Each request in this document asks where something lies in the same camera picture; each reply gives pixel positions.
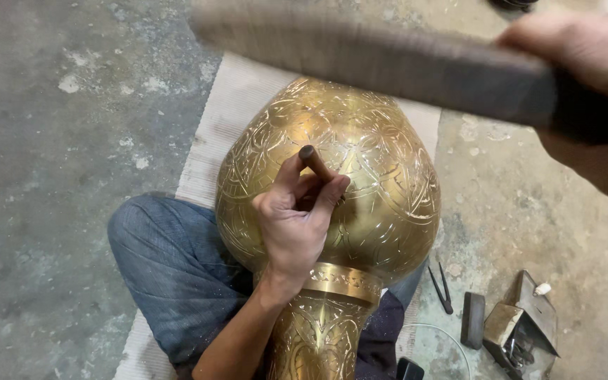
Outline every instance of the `knee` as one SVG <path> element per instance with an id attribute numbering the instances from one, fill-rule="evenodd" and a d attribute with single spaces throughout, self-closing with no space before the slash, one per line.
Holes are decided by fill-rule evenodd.
<path id="1" fill-rule="evenodd" d="M 107 238 L 116 254 L 114 245 L 128 246 L 128 242 L 139 236 L 151 221 L 151 214 L 161 208 L 162 199 L 152 195 L 139 195 L 125 201 L 107 223 Z"/>

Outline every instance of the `white mat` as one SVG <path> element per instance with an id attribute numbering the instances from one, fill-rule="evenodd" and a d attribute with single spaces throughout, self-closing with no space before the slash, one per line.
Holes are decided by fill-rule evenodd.
<path id="1" fill-rule="evenodd" d="M 258 111 L 296 77 L 298 74 L 227 53 L 217 71 L 175 196 L 213 208 L 217 172 L 224 155 Z M 396 100 L 424 142 L 431 159 L 435 159 L 440 108 Z M 114 380 L 168 380 L 173 376 L 172 367 L 139 310 L 126 340 L 123 357 Z"/>

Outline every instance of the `small tool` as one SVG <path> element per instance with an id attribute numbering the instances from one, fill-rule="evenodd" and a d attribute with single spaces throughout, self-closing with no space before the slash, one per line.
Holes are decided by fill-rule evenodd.
<path id="1" fill-rule="evenodd" d="M 304 165 L 308 166 L 323 183 L 328 183 L 333 180 L 333 175 L 330 173 L 330 169 L 327 168 L 323 159 L 320 158 L 320 154 L 313 145 L 304 145 L 299 150 L 299 158 L 304 162 Z M 342 200 L 346 200 L 346 197 L 342 194 Z"/>
<path id="2" fill-rule="evenodd" d="M 438 265 L 440 266 L 440 275 L 443 278 L 444 295 L 446 296 L 446 299 L 443 298 L 443 294 L 440 292 L 440 288 L 438 287 L 438 283 L 435 281 L 435 276 L 433 275 L 433 271 L 430 270 L 430 266 L 428 266 L 428 271 L 431 274 L 433 285 L 435 285 L 435 291 L 438 292 L 440 303 L 443 304 L 444 312 L 451 315 L 454 313 L 454 310 L 452 309 L 452 298 L 449 297 L 449 288 L 447 287 L 447 280 L 444 278 L 443 265 L 440 262 L 438 262 Z"/>

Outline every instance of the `black object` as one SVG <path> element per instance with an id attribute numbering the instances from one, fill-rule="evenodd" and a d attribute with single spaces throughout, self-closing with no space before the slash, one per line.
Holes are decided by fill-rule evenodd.
<path id="1" fill-rule="evenodd" d="M 485 297 L 469 291 L 463 297 L 461 343 L 473 350 L 482 348 L 485 335 Z"/>
<path id="2" fill-rule="evenodd" d="M 521 10 L 523 12 L 530 12 L 532 5 L 538 0 L 491 0 L 494 4 L 500 6 L 505 10 Z"/>
<path id="3" fill-rule="evenodd" d="M 410 359 L 400 358 L 395 378 L 398 380 L 422 380 L 424 369 Z"/>
<path id="4" fill-rule="evenodd" d="M 431 274 L 431 280 L 433 280 L 433 285 L 435 285 L 435 291 L 438 292 L 438 298 L 440 298 L 440 303 L 443 304 L 444 312 L 451 315 L 454 310 L 452 309 L 452 298 L 449 297 L 449 288 L 447 288 L 447 280 L 444 278 L 443 265 L 438 262 L 440 266 L 440 275 L 443 277 L 443 287 L 444 287 L 444 295 L 446 299 L 443 298 L 443 294 L 440 292 L 440 288 L 438 287 L 438 283 L 435 281 L 435 276 L 433 275 L 433 271 L 430 270 L 430 266 L 428 266 L 428 271 Z"/>

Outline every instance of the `brass vase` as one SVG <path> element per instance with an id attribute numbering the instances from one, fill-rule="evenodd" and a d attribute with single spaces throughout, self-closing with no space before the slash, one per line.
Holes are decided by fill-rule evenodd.
<path id="1" fill-rule="evenodd" d="M 416 269 L 433 244 L 440 187 L 424 144 L 392 98 L 297 79 L 246 127 L 217 177 L 222 239 L 255 281 L 268 257 L 251 200 L 308 144 L 351 182 L 310 279 L 275 325 L 268 378 L 350 380 L 381 289 Z"/>

